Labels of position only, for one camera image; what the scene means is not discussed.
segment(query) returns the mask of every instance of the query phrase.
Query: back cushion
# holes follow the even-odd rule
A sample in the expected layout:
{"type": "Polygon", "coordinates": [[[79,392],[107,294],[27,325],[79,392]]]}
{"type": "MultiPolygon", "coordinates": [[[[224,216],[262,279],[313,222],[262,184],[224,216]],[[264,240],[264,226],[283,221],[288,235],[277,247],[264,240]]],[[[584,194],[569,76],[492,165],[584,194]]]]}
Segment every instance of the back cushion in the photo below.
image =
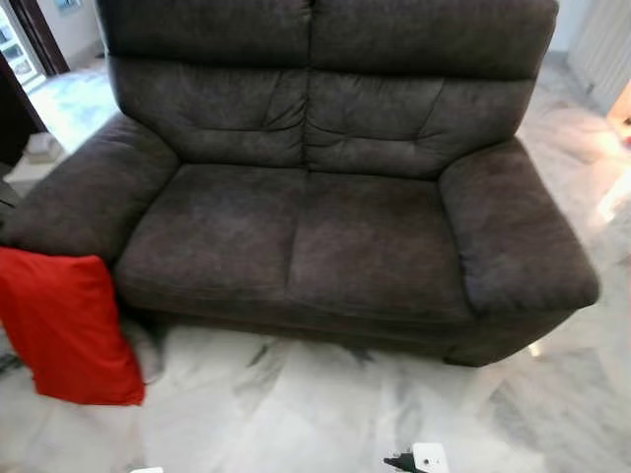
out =
{"type": "Polygon", "coordinates": [[[98,0],[121,110],[185,162],[302,161],[309,0],[98,0]]]}
{"type": "Polygon", "coordinates": [[[554,0],[315,0],[314,170],[436,177],[519,127],[554,0]]]}

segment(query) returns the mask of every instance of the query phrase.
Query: dark gray fabric sofa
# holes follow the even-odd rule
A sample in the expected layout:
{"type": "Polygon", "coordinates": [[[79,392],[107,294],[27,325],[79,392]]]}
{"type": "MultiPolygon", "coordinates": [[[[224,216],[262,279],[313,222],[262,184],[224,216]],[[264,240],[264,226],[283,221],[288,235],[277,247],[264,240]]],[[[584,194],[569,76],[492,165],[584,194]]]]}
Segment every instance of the dark gray fabric sofa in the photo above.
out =
{"type": "Polygon", "coordinates": [[[100,0],[122,114],[5,244],[149,319],[482,366],[598,284],[515,138],[552,0],[100,0]]]}

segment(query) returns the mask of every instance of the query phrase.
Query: white wall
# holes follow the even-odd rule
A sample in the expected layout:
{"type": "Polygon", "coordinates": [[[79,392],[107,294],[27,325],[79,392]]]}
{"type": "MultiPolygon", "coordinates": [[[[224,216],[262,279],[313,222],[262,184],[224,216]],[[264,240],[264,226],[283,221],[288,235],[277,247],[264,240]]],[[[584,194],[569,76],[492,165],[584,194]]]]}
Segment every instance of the white wall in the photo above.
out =
{"type": "Polygon", "coordinates": [[[93,0],[83,0],[81,8],[65,14],[54,0],[37,0],[37,4],[71,69],[103,51],[93,0]]]}
{"type": "Polygon", "coordinates": [[[567,53],[585,20],[585,16],[592,5],[592,0],[557,1],[561,9],[557,20],[556,32],[550,44],[550,51],[567,53]]]}

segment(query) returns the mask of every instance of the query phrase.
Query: sofa armrest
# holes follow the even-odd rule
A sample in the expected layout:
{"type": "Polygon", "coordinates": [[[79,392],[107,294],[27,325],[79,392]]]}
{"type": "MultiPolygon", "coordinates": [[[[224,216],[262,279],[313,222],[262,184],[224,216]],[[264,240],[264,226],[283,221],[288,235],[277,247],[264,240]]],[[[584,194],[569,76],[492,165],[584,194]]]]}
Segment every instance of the sofa armrest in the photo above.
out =
{"type": "Polygon", "coordinates": [[[478,313],[574,310],[597,300],[595,272],[519,140],[459,159],[439,184],[478,313]]]}
{"type": "Polygon", "coordinates": [[[178,165],[157,135],[119,114],[27,195],[0,240],[111,263],[178,165]]]}

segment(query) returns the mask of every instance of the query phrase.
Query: red pillow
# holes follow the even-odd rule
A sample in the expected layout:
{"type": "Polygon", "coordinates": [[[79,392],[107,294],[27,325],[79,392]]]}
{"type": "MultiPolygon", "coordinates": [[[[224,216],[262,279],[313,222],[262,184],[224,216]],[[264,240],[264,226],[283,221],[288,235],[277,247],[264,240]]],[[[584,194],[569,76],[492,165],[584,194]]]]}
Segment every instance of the red pillow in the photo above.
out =
{"type": "Polygon", "coordinates": [[[97,256],[0,247],[0,313],[39,394],[79,404],[142,403],[145,386],[97,256]]]}

